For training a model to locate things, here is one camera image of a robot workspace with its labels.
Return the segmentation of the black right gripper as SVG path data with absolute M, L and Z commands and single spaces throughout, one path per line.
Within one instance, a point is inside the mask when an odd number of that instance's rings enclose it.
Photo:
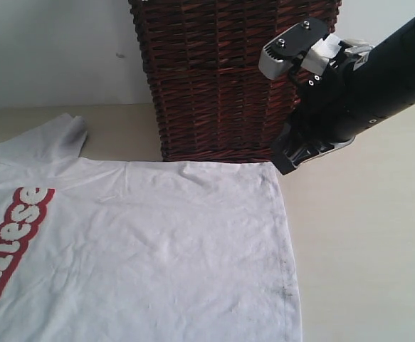
M 299 87 L 300 104 L 271 144 L 281 175 L 350 145 L 355 136 L 415 104 L 415 17 L 355 66 L 351 58 Z

